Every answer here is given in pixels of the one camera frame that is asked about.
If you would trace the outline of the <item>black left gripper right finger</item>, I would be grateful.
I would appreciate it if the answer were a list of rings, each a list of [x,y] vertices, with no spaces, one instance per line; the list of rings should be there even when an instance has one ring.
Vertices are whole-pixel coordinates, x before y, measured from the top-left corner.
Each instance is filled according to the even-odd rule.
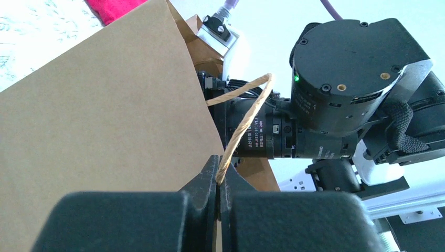
[[[232,165],[219,190],[223,251],[383,250],[354,194],[259,192]]]

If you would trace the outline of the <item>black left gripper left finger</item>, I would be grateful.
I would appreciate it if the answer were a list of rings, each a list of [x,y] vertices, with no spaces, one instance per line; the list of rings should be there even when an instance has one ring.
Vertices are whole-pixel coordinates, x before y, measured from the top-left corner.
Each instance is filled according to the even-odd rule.
[[[32,251],[215,251],[219,156],[177,192],[75,192]]]

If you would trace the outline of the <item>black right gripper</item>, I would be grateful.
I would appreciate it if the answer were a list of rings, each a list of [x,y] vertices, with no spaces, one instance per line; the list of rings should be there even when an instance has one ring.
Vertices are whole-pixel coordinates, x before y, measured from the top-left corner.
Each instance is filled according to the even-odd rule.
[[[205,99],[209,100],[230,91],[240,89],[246,81],[217,77],[199,71],[198,80]],[[245,114],[261,94],[260,87],[244,91],[242,94],[220,104],[209,107],[209,112],[226,147]],[[238,158],[295,158],[295,126],[289,117],[276,110],[280,95],[272,92],[242,136],[234,156]]]

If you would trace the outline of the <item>brown paper bag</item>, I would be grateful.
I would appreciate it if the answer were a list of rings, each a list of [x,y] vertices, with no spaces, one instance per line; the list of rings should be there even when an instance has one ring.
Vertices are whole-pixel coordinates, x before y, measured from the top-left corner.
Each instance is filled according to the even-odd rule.
[[[149,1],[1,92],[1,251],[29,251],[68,193],[177,191],[223,154],[197,22]]]

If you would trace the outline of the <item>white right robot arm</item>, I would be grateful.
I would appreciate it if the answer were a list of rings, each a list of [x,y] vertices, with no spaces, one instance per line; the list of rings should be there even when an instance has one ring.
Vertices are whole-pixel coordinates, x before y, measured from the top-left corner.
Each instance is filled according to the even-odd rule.
[[[397,19],[309,23],[289,64],[291,96],[269,95],[235,157],[312,159],[318,191],[364,200],[408,189],[402,166],[444,157],[444,85]]]

